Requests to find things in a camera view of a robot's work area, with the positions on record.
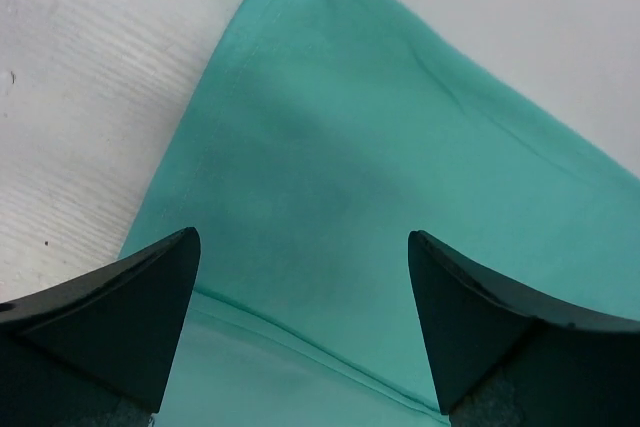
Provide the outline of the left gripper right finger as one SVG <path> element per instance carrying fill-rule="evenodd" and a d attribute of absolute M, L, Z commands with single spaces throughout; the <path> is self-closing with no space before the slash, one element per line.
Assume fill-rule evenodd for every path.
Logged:
<path fill-rule="evenodd" d="M 635 426 L 639 325 L 480 265 L 423 231 L 408 267 L 440 412 L 454 426 Z"/>

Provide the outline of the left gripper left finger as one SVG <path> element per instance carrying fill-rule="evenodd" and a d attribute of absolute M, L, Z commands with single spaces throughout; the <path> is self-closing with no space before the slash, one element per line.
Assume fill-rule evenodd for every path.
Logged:
<path fill-rule="evenodd" d="M 196 280 L 193 227 L 1 305 L 4 426 L 148 426 Z"/>

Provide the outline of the mint green t-shirt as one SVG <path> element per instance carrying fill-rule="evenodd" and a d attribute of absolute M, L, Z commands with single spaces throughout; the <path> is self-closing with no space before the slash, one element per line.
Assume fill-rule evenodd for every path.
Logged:
<path fill-rule="evenodd" d="M 639 183 L 396 0 L 244 0 L 123 246 L 195 227 L 159 426 L 443 426 L 407 266 L 423 230 L 639 313 Z"/>

